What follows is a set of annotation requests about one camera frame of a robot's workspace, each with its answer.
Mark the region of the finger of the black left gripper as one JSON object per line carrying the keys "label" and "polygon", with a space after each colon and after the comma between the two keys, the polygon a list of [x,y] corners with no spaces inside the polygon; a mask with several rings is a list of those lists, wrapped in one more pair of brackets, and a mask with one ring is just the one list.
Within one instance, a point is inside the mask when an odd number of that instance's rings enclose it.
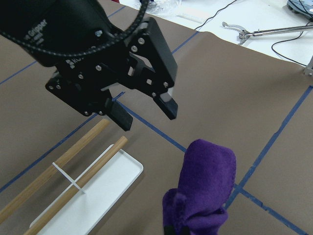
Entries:
{"label": "finger of the black left gripper", "polygon": [[126,78],[126,87],[150,96],[170,120],[175,119],[178,105],[169,90],[175,84],[178,66],[154,18],[139,25],[128,49],[133,72]]}
{"label": "finger of the black left gripper", "polygon": [[109,90],[102,91],[91,82],[83,79],[70,80],[55,71],[45,88],[80,114],[89,117],[95,113],[107,115],[124,131],[129,131],[132,116],[115,100]]}

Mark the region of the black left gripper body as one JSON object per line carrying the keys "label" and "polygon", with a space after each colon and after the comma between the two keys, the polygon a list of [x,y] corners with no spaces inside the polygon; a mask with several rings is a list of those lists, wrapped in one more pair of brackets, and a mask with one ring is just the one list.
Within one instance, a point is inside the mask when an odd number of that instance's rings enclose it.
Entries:
{"label": "black left gripper body", "polygon": [[106,65],[125,75],[129,52],[120,41],[98,53],[69,57],[99,48],[122,31],[115,27],[96,0],[2,0],[0,32],[45,67],[62,75],[88,63]]}

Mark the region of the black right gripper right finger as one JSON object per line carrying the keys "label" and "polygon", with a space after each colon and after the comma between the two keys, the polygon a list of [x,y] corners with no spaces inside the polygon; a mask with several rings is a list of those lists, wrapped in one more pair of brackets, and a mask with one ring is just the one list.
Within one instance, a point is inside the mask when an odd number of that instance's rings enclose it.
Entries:
{"label": "black right gripper right finger", "polygon": [[190,235],[190,230],[187,226],[183,226],[181,231],[180,231],[180,235]]}

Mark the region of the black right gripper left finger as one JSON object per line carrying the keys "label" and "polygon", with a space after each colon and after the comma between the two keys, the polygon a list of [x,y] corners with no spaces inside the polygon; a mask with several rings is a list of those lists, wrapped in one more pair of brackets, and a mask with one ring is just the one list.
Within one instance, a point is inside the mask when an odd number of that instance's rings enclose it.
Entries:
{"label": "black right gripper left finger", "polygon": [[174,235],[174,227],[164,226],[164,235]]}

